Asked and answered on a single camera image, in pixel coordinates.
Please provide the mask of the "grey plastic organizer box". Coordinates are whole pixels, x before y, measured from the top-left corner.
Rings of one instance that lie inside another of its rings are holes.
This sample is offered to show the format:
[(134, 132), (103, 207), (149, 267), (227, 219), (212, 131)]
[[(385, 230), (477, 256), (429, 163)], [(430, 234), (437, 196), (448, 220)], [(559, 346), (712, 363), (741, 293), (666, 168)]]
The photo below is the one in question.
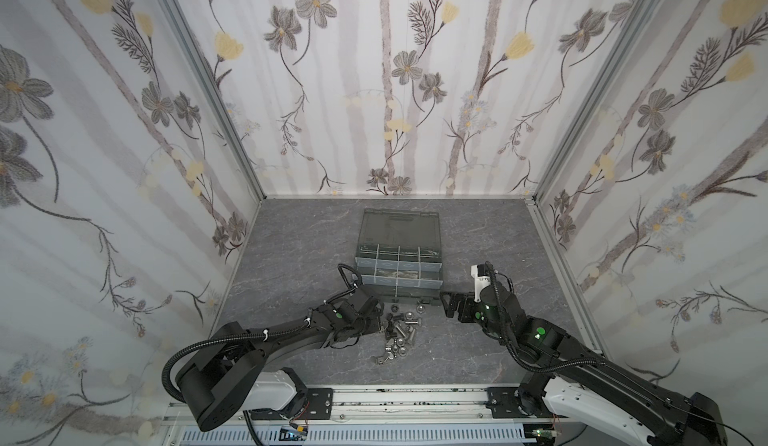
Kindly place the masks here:
[(365, 284), (385, 298), (427, 305), (438, 302), (443, 286), (439, 214), (365, 209), (354, 260)]

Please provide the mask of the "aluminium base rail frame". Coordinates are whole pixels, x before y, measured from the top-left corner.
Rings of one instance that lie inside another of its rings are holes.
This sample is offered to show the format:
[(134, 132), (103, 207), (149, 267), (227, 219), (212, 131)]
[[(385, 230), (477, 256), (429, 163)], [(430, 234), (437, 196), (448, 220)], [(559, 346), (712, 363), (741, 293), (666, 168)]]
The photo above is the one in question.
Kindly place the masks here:
[(264, 445), (256, 426), (289, 426), (306, 433), (315, 425), (369, 424), (521, 424), (527, 445), (586, 445), (596, 432), (575, 419), (564, 416), (513, 417), (495, 419), (486, 407), (488, 390), (502, 385), (399, 385), (399, 386), (320, 386), (333, 396), (325, 417), (316, 414), (293, 422), (284, 419), (248, 419), (238, 413), (222, 426), (202, 432), (188, 409), (180, 404), (169, 407), (163, 424), (166, 445)]

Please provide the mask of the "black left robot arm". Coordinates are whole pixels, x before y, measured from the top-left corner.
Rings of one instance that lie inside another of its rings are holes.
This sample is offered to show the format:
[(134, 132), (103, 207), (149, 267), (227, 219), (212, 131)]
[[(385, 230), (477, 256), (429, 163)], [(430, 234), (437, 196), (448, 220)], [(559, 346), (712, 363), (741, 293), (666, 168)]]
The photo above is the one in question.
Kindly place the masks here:
[(269, 364), (379, 331), (384, 302), (356, 269), (343, 263), (337, 269), (345, 288), (300, 318), (259, 328), (230, 322), (166, 361), (161, 384), (174, 400), (187, 405), (201, 431), (216, 429), (241, 411), (255, 410), (248, 401), (257, 397), (257, 380)]

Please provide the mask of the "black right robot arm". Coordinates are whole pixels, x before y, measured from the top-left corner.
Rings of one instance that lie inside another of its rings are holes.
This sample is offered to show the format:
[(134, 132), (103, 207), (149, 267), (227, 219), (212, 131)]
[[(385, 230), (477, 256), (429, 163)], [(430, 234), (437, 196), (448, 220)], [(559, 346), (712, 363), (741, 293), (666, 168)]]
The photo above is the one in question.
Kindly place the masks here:
[(445, 291), (449, 318), (473, 323), (526, 371), (507, 405), (527, 416), (572, 418), (627, 445), (726, 445), (717, 403), (646, 380), (565, 329), (527, 314), (511, 280), (489, 262), (474, 265), (471, 293)]

